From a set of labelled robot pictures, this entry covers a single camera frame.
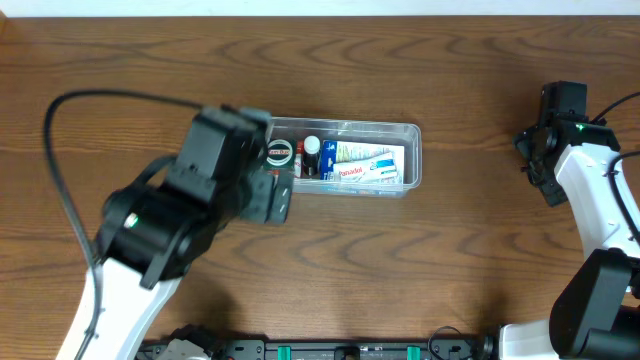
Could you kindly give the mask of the red medicine box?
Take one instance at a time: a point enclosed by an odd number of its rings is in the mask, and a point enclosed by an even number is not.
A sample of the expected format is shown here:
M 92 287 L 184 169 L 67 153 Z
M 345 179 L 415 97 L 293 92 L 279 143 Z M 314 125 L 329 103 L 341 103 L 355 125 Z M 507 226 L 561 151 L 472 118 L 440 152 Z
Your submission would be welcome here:
M 273 174 L 276 174 L 276 175 L 280 175 L 281 173 L 284 173 L 284 172 L 290 172 L 294 175 L 295 178 L 303 177 L 303 171 L 302 171 L 303 142 L 296 141 L 296 143 L 297 143 L 297 147 L 296 147 L 294 168 L 292 170 L 269 170 L 269 171 L 271 171 Z

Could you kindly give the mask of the dark brown medicine bottle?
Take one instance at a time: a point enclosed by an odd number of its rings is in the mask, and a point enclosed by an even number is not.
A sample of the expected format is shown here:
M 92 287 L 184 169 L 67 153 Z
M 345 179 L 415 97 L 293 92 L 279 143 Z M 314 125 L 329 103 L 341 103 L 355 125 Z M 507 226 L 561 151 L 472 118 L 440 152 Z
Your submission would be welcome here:
M 309 177 L 318 173 L 321 158 L 321 142 L 317 136 L 311 135 L 303 142 L 303 170 Z

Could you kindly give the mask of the green Zam-Buk ointment box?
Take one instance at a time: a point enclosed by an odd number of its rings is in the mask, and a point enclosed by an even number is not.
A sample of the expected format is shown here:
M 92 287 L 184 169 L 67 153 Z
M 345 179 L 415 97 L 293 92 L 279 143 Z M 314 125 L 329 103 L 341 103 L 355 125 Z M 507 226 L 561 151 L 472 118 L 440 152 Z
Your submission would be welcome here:
M 295 140 L 272 140 L 268 144 L 268 155 L 264 167 L 267 170 L 292 170 L 294 168 L 296 147 Z

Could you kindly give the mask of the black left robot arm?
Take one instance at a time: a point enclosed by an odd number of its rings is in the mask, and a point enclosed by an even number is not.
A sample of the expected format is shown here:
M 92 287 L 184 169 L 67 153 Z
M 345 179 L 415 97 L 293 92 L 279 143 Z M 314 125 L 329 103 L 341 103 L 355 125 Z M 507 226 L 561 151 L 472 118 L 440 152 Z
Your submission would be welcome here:
M 231 220 L 282 224 L 293 179 L 263 165 L 268 112 L 203 108 L 179 154 L 153 160 L 105 201 L 60 359 L 131 359 L 192 262 Z

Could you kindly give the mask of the white Panadol box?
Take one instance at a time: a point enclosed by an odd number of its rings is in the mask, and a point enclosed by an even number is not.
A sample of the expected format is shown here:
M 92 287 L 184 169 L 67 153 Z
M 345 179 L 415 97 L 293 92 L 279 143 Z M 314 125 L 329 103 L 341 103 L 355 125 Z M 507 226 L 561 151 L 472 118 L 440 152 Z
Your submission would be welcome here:
M 373 183 L 396 177 L 398 165 L 394 154 L 387 152 L 367 159 L 336 163 L 333 173 L 341 182 Z

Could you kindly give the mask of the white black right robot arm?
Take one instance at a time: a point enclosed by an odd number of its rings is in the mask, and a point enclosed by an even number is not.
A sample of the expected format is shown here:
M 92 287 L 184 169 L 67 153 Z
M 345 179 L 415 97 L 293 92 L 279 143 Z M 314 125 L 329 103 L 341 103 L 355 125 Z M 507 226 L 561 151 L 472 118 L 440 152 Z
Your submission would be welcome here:
M 557 81 L 541 90 L 537 122 L 514 147 L 546 203 L 571 207 L 585 261 L 556 299 L 548 319 L 509 324 L 495 359 L 636 359 L 639 310 L 639 207 L 626 182 L 622 152 L 605 115 L 589 118 L 587 87 Z

